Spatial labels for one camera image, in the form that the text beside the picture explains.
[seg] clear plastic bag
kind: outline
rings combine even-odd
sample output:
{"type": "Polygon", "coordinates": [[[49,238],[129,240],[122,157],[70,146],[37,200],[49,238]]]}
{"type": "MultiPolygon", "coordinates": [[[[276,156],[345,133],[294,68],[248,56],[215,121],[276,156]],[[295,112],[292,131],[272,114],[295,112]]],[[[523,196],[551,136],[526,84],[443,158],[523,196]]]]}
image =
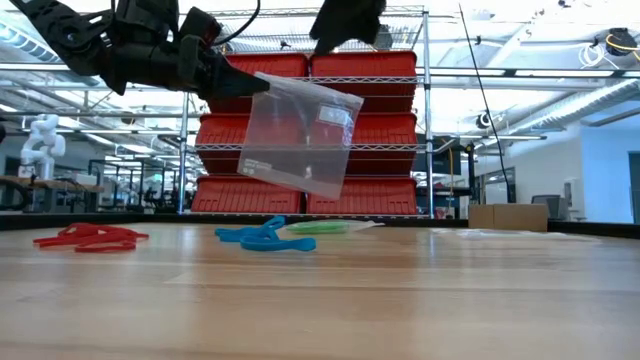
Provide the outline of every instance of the clear plastic bag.
{"type": "Polygon", "coordinates": [[[363,99],[311,83],[262,73],[238,173],[338,199],[363,99]]]}
{"type": "Polygon", "coordinates": [[[384,224],[358,220],[319,220],[287,225],[280,230],[295,235],[348,234],[377,226],[384,224]]]}

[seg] chair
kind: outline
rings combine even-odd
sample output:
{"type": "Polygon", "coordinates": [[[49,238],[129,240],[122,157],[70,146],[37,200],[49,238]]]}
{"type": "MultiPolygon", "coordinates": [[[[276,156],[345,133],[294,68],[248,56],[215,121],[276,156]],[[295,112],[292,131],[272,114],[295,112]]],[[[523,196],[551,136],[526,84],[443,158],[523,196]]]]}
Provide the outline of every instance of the chair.
{"type": "Polygon", "coordinates": [[[532,204],[545,204],[549,208],[549,219],[566,221],[569,219],[569,204],[560,195],[536,195],[531,198],[532,204]]]}

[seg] cardboard box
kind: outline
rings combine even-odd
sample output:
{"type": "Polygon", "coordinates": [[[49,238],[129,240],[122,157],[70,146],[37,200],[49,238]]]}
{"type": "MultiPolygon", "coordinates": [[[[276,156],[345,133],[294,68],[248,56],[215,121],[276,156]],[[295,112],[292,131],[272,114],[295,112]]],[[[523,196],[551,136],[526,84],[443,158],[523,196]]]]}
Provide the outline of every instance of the cardboard box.
{"type": "Polygon", "coordinates": [[[547,232],[549,209],[543,204],[469,206],[470,229],[547,232]]]}

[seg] white robotic arm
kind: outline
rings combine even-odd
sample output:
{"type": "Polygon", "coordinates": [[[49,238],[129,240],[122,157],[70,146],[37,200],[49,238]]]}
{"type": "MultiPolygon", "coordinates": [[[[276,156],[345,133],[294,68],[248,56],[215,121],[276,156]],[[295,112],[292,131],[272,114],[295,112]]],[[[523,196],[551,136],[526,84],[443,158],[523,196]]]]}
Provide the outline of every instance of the white robotic arm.
{"type": "Polygon", "coordinates": [[[57,126],[57,115],[39,115],[38,119],[31,123],[29,138],[20,152],[20,177],[30,178],[33,175],[39,175],[43,180],[53,178],[54,157],[62,157],[66,151],[64,137],[56,133],[57,126]],[[44,143],[44,146],[39,150],[33,150],[39,143],[44,143]],[[37,164],[41,165],[39,174],[36,169],[37,164]]]}

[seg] blue rubber band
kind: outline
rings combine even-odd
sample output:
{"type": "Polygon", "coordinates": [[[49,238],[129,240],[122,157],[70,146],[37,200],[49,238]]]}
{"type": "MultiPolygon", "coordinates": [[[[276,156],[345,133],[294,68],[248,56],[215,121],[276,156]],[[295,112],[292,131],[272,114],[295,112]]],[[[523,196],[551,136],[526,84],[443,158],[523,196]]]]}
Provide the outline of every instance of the blue rubber band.
{"type": "Polygon", "coordinates": [[[252,251],[315,250],[316,240],[313,238],[280,240],[276,230],[284,224],[284,217],[276,216],[259,228],[216,229],[215,234],[222,242],[240,243],[243,249],[252,251]]]}

